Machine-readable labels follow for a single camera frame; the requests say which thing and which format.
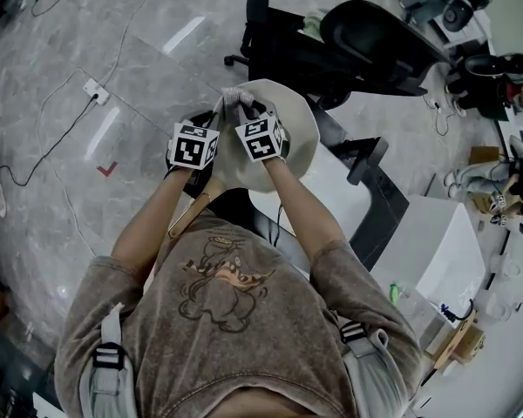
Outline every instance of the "black office chair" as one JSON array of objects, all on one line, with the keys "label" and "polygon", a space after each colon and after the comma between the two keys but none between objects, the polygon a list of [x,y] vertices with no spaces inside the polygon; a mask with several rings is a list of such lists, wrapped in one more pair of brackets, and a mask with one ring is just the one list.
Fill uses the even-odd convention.
[{"label": "black office chair", "polygon": [[301,94],[320,97],[328,110],[352,91],[422,96],[428,70],[449,62],[440,51],[388,11],[364,0],[335,7],[322,20],[323,42],[299,33],[304,17],[269,8],[269,0],[248,0],[240,56],[250,80],[268,78]]}]

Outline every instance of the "gray tile floor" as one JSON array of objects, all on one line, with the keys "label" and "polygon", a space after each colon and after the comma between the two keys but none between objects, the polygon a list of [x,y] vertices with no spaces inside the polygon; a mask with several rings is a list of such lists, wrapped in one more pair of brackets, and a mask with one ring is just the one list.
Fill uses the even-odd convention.
[{"label": "gray tile floor", "polygon": [[[36,11],[53,1],[39,1]],[[271,3],[305,14],[343,1]],[[397,0],[371,1],[401,15]],[[122,227],[162,178],[173,122],[212,106],[222,86],[247,80],[245,68],[222,65],[223,56],[238,51],[245,4],[62,0],[41,17],[25,11],[0,23],[0,165],[12,166],[18,179],[27,178],[41,150],[48,150],[85,106],[85,80],[78,68],[108,80],[112,94],[106,106],[81,119],[25,188],[0,173],[9,203],[7,218],[0,219],[0,277],[12,289],[16,313],[45,342],[54,345],[58,339],[92,254],[110,252]],[[192,20],[199,23],[194,32],[170,45],[169,39]],[[74,72],[48,101],[37,126],[43,99]],[[445,72],[438,67],[426,80],[430,96],[444,106]],[[422,98],[358,93],[333,115],[353,138],[388,139],[383,167],[406,193],[421,193],[434,172],[465,163],[471,145],[498,143],[490,121],[473,117],[451,117],[448,134],[439,137]],[[98,142],[97,132],[107,125]],[[109,178],[98,171],[115,161]]]}]

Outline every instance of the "power strip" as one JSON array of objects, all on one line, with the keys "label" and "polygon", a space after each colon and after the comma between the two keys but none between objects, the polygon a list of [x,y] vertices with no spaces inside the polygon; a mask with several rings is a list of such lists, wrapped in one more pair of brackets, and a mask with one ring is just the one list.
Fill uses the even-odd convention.
[{"label": "power strip", "polygon": [[84,91],[91,97],[98,95],[97,104],[105,105],[111,96],[102,86],[100,86],[94,79],[89,79],[84,85]]}]

